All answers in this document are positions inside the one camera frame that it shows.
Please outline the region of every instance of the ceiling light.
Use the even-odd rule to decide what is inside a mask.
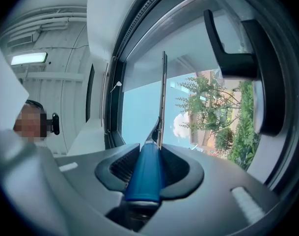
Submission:
[[[14,56],[11,65],[29,64],[29,63],[44,63],[46,62],[47,53],[29,53]]]

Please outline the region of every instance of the white cloud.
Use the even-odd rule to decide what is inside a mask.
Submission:
[[[184,115],[179,114],[173,120],[173,134],[176,137],[186,138],[190,136],[190,130],[188,128],[181,127],[184,122],[189,122],[189,114],[186,112]]]

